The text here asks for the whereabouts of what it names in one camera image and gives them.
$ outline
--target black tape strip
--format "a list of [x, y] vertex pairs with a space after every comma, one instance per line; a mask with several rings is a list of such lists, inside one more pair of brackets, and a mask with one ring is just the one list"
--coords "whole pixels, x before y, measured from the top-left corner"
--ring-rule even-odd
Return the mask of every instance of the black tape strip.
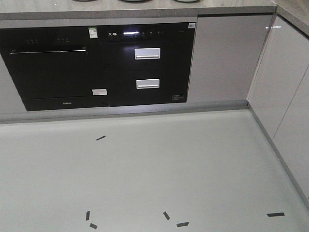
[[167, 212], [165, 212], [165, 211], [164, 211], [164, 213], [163, 213], [163, 214], [164, 214], [164, 216], [166, 217], [166, 219], [167, 219], [167, 220], [169, 220], [169, 219], [170, 219], [170, 217], [169, 217], [169, 215], [167, 214]]
[[178, 223], [176, 225], [177, 225], [177, 227], [187, 226], [187, 225], [189, 225], [189, 222]]
[[90, 227], [93, 228], [93, 229], [96, 229], [98, 226], [91, 223], [91, 224], [90, 224]]
[[285, 216], [284, 213], [274, 213], [274, 214], [267, 214], [269, 217], [279, 217], [279, 216]]
[[87, 211], [86, 213], [86, 221], [88, 221], [90, 219], [90, 211]]
[[97, 140], [104, 139], [106, 136], [99, 137]]

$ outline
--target illuminated display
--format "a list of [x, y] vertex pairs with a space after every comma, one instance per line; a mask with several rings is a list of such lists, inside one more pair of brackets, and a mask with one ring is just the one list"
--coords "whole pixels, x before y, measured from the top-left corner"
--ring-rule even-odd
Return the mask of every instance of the illuminated display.
[[130, 31], [130, 32], [124, 32], [124, 35], [129, 36], [129, 35], [139, 35], [139, 31]]

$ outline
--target floor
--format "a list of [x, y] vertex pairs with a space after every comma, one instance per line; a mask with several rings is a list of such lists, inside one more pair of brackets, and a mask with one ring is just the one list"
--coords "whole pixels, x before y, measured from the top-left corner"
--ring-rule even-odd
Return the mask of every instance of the floor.
[[309, 231], [249, 110], [2, 124], [0, 215], [1, 232]]

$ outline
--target built-in oven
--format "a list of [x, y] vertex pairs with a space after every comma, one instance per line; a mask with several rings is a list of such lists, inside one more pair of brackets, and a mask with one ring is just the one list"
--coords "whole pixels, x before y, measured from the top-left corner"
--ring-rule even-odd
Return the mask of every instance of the built-in oven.
[[0, 52], [28, 111], [109, 106], [102, 53], [88, 27], [2, 29]]
[[98, 28], [110, 106], [186, 102], [195, 23]]
[[195, 23], [1, 29], [28, 111], [186, 102]]

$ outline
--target white cabinet door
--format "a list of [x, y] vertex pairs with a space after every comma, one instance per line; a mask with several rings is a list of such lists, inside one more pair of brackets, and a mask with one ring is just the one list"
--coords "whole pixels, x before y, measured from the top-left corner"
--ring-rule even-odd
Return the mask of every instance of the white cabinet door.
[[271, 19], [199, 17], [188, 102], [246, 99]]
[[309, 70], [274, 137], [274, 143], [309, 197]]
[[277, 18], [272, 28], [249, 103], [271, 138], [309, 63], [308, 40]]

